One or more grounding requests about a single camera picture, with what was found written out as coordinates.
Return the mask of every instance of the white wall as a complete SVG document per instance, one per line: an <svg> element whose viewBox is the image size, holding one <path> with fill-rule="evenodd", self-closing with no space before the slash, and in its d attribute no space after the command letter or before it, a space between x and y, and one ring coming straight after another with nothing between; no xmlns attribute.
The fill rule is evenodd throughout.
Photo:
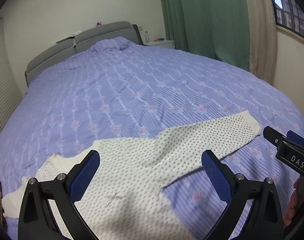
<svg viewBox="0 0 304 240"><path fill-rule="evenodd" d="M160 0L8 0L2 16L9 62L22 93L30 60L97 21L129 21L148 31L150 39L165 36Z"/></svg>
<svg viewBox="0 0 304 240"><path fill-rule="evenodd" d="M277 53L274 86L287 95L304 117L304 40L277 28Z"/></svg>

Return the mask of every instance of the plastic bottle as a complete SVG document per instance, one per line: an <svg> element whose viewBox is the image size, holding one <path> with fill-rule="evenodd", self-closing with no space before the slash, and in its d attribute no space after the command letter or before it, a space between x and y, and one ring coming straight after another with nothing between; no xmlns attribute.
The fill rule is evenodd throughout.
<svg viewBox="0 0 304 240"><path fill-rule="evenodd" d="M145 41L148 43L150 42L149 34L148 32L145 32Z"/></svg>

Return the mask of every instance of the hand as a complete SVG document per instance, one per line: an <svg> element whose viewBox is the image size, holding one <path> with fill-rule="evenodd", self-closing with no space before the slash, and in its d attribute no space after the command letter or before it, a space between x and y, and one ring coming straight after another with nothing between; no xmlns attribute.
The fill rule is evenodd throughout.
<svg viewBox="0 0 304 240"><path fill-rule="evenodd" d="M298 178L293 184L293 188L295 188L295 190L291 195L290 202L287 206L287 212L283 216L283 222L284 222L285 226L289 226L291 224L292 218L296 214L296 205L297 205L297 201L298 201L297 189L298 189L299 184L300 184L300 178Z"/></svg>

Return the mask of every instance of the bed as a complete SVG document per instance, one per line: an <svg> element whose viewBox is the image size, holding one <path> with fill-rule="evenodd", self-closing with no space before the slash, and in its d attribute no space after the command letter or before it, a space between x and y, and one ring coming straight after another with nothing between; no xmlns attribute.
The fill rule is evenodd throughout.
<svg viewBox="0 0 304 240"><path fill-rule="evenodd" d="M94 140L148 137L166 128L248 110L260 123L304 137L296 106L266 82L227 63L175 49L139 45L128 22L88 30L33 59L24 99L0 134L3 195L33 177L53 153L75 156ZM275 158L263 136L226 157L234 173L272 177L283 212L298 174ZM204 171L166 187L176 216L203 239L225 208ZM245 216L233 233L237 235ZM7 219L17 238L16 219Z"/></svg>

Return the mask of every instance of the window sill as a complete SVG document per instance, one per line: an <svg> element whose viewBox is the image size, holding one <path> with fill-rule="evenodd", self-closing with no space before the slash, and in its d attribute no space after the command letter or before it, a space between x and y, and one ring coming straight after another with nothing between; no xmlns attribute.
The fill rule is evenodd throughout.
<svg viewBox="0 0 304 240"><path fill-rule="evenodd" d="M296 39L298 42L300 42L304 45L304 38L302 38L300 35L297 35L296 33L292 32L286 28L283 28L282 26L279 26L279 25L276 25L276 30L286 34L287 36L290 36L293 39Z"/></svg>

